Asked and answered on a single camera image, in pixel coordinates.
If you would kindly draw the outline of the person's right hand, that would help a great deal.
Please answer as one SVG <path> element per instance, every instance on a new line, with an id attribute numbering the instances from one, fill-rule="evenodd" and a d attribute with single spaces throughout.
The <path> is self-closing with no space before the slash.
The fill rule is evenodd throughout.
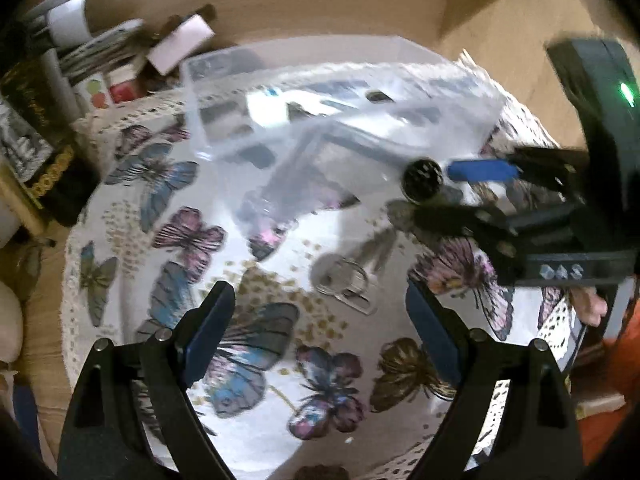
<path id="1" fill-rule="evenodd" d="M 576 311 L 582 324 L 598 327 L 608 314 L 606 301 L 593 287 L 574 287 L 570 289 L 570 304 Z"/>

